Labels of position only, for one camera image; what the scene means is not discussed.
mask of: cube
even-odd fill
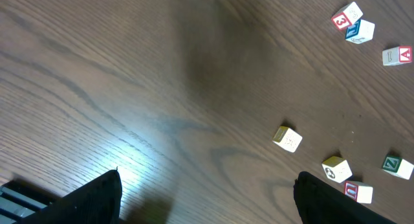
[[[328,179],[337,183],[342,183],[352,176],[352,171],[348,165],[348,162],[341,157],[330,157],[322,163],[322,168]]]
[[[280,126],[278,132],[273,137],[273,142],[292,153],[296,151],[301,140],[301,135],[285,126]]]
[[[348,4],[341,8],[336,14],[331,18],[335,26],[339,29],[345,29],[354,25],[358,19],[362,17],[362,11],[355,2]]]
[[[348,27],[345,40],[360,44],[367,42],[374,37],[375,24],[359,19],[354,25]]]
[[[382,51],[382,64],[401,65],[413,61],[413,48],[411,46],[399,46]]]
[[[382,169],[391,175],[409,179],[413,172],[414,165],[400,157],[388,155],[382,164]]]
[[[345,181],[343,193],[358,203],[371,204],[374,188],[361,182]]]

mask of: green and white block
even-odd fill
[[[388,155],[382,164],[382,169],[391,175],[409,179],[413,173],[414,165],[401,157]]]

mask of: black object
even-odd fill
[[[309,172],[295,180],[293,197],[303,224],[391,224]]]
[[[121,196],[119,173],[110,170],[17,223],[115,224],[118,223]]]

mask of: wooden block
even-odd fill
[[[382,164],[382,169],[391,175],[403,179],[409,179],[411,177],[411,173],[413,172],[414,165],[400,157],[388,155]]]
[[[342,183],[352,176],[348,162],[337,156],[332,156],[322,163],[323,171],[328,179]]]
[[[399,46],[382,51],[382,64],[401,65],[413,61],[413,48],[411,46]]]
[[[296,151],[301,140],[301,135],[285,126],[280,126],[278,132],[273,137],[273,142],[292,153]]]
[[[360,44],[374,38],[375,24],[359,19],[354,25],[348,27],[345,40]]]
[[[374,188],[361,182],[345,181],[343,193],[358,203],[371,204]]]
[[[336,14],[333,15],[331,20],[339,30],[342,30],[354,25],[354,23],[358,21],[362,15],[363,13],[358,5],[355,2],[352,2],[351,4],[341,8]]]

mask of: yellow block face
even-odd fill
[[[278,132],[273,137],[273,141],[280,142],[283,139],[283,136],[285,136],[288,129],[288,127],[280,126]]]
[[[329,159],[327,159],[326,161],[324,161],[322,164],[330,166],[330,167],[335,167],[336,165],[340,164],[341,162],[343,162],[345,159],[337,157],[337,156],[332,156]]]

